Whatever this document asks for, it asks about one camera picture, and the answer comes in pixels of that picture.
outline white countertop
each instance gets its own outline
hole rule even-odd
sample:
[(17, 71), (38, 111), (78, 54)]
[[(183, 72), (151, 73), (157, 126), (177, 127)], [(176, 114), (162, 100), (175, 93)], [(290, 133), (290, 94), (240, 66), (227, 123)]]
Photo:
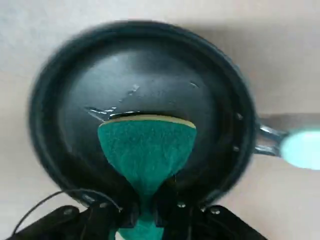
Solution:
[[(164, 21), (221, 48), (248, 77), (259, 114), (320, 113), (320, 1), (0, 0), (0, 239), (58, 188), (37, 162), (26, 124), (35, 76), (65, 40), (114, 20)], [(270, 240), (319, 240), (320, 172), (254, 156), (220, 204)], [(60, 196), (26, 224), (74, 201)]]

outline scrubbing pad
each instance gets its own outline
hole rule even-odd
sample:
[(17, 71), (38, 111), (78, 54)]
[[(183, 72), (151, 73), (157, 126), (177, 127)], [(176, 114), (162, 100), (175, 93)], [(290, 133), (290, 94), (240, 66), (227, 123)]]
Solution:
[(160, 240), (150, 201), (160, 185), (186, 164), (194, 146), (193, 123), (161, 115), (134, 115), (106, 121), (98, 138), (109, 163), (131, 183), (141, 200), (134, 228), (120, 229), (127, 240)]

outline light blue object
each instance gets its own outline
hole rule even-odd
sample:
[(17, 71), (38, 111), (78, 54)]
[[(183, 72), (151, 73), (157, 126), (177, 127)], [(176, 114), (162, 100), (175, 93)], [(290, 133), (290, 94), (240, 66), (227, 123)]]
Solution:
[(320, 128), (289, 134), (280, 144), (280, 155), (298, 168), (320, 170)]

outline sponge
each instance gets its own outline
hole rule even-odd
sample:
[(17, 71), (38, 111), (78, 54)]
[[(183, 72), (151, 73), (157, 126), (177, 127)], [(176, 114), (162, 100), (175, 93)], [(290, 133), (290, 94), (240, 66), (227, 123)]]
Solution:
[(141, 216), (134, 228), (122, 228), (127, 240), (160, 240), (163, 228), (155, 226), (150, 203), (167, 179), (186, 164), (197, 135), (193, 123), (170, 116), (133, 115), (100, 125), (98, 138), (108, 162), (139, 194)]

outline pan handle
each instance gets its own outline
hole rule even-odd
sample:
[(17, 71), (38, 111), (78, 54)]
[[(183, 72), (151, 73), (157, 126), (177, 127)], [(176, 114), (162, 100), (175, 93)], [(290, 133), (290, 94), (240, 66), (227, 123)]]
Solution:
[(254, 153), (281, 157), (298, 168), (320, 170), (319, 126), (284, 132), (259, 124), (258, 137), (267, 144), (257, 144)]
[(280, 157), (280, 143), (288, 135), (287, 132), (278, 131), (261, 123), (258, 124), (257, 142), (264, 140), (266, 144), (257, 144), (255, 154)]

